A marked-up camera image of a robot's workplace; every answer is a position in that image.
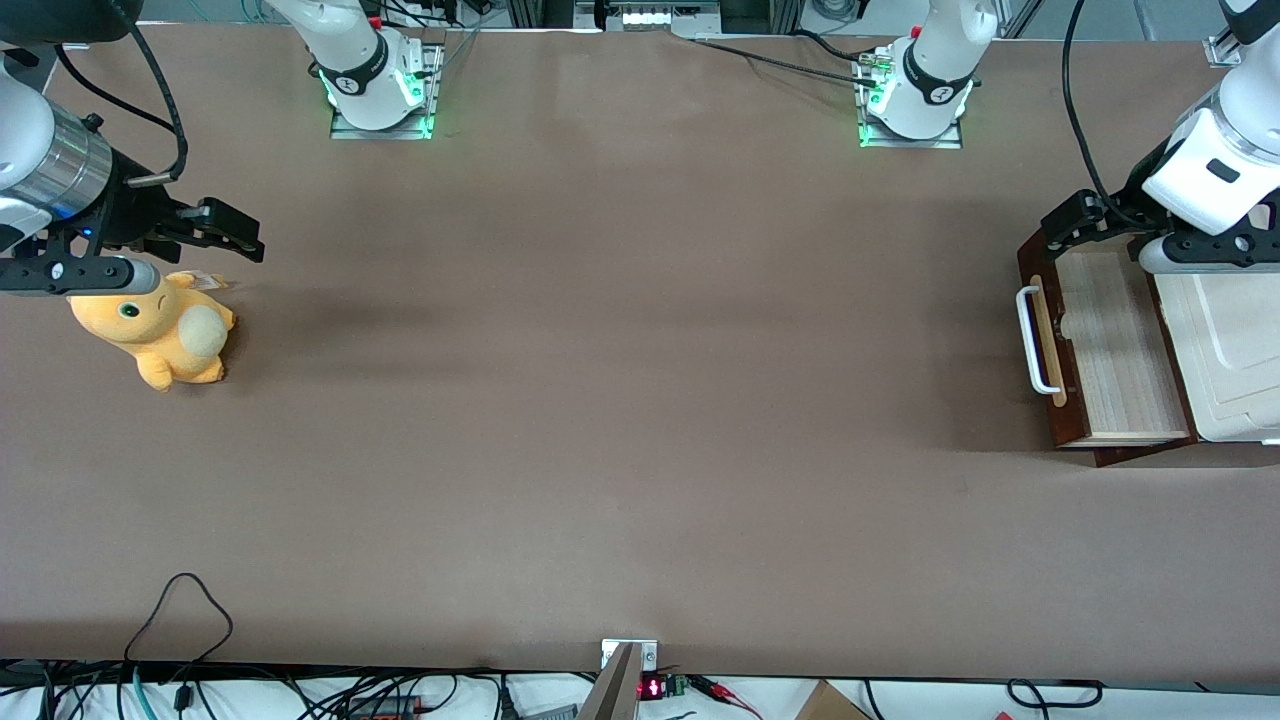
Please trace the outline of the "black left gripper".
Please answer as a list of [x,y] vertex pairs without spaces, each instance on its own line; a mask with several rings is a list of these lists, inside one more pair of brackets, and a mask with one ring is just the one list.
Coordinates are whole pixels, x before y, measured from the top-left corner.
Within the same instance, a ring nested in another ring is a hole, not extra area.
[[1175,229],[1170,211],[1155,201],[1143,183],[1160,168],[1170,141],[1164,140],[1130,170],[1125,184],[1110,197],[1117,210],[1108,210],[1106,197],[1079,190],[1047,213],[1039,223],[1046,252],[1066,252],[1079,245],[1110,241],[1128,234],[1148,240]]

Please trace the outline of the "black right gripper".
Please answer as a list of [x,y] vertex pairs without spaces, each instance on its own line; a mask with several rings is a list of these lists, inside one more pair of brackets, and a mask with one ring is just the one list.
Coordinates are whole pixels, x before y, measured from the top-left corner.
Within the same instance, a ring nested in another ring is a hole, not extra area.
[[183,247],[196,247],[264,261],[260,223],[252,217],[219,199],[188,205],[174,200],[163,186],[129,187],[127,181],[147,176],[147,169],[116,150],[111,160],[102,192],[83,211],[60,222],[61,236],[86,238],[91,255],[105,249],[129,249],[178,263]]

